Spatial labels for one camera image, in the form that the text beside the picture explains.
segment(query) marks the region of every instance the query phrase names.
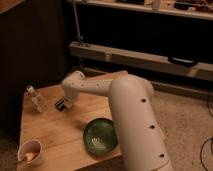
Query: white cup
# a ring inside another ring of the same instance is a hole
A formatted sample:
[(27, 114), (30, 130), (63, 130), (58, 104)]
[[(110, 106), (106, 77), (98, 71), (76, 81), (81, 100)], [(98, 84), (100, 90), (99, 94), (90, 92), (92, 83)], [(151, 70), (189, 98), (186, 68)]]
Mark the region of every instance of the white cup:
[(37, 153), (36, 157), (30, 161), (26, 161), (26, 164), (39, 165), (43, 162), (42, 144), (39, 140), (32, 139), (24, 142), (18, 150), (17, 158), (19, 162), (24, 161), (27, 153)]

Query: tiled floor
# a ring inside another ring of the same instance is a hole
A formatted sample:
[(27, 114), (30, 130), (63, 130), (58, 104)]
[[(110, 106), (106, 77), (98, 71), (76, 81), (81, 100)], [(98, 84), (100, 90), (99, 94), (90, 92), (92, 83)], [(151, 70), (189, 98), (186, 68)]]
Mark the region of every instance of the tiled floor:
[[(204, 171), (200, 164), (202, 143), (213, 136), (213, 118), (206, 101), (155, 92), (153, 109), (163, 132), (166, 146), (176, 171)], [(0, 171), (16, 168), (17, 145), (0, 134)], [(204, 148), (203, 160), (208, 171), (213, 171), (210, 143)], [(121, 157), (91, 166), (82, 171), (125, 171)]]

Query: green bowl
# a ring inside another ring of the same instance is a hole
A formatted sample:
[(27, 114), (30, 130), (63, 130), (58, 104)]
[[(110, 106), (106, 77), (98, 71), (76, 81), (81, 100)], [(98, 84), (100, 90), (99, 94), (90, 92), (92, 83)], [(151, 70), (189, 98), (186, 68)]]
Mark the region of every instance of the green bowl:
[(84, 129), (83, 139), (87, 151), (95, 155), (107, 154), (118, 144), (113, 122), (106, 118), (89, 122)]

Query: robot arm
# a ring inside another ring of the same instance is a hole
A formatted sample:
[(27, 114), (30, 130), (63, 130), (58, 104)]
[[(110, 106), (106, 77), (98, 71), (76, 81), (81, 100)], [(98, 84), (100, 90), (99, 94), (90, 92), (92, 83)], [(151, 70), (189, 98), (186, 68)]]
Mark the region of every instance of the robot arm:
[(62, 81), (65, 106), (79, 92), (109, 97), (109, 106), (128, 171), (172, 171), (171, 162), (155, 119), (150, 99), (151, 83), (134, 75), (109, 80), (85, 80), (76, 71)]

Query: bottle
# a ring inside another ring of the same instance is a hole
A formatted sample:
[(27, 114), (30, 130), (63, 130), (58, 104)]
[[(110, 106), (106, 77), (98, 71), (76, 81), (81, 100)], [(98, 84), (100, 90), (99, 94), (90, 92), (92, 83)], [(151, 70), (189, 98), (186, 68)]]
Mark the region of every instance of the bottle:
[(27, 92), (28, 95), (33, 102), (33, 104), (36, 106), (36, 109), (41, 113), (46, 108), (46, 104), (44, 102), (43, 97), (41, 96), (40, 92), (34, 89), (33, 86), (27, 86)]

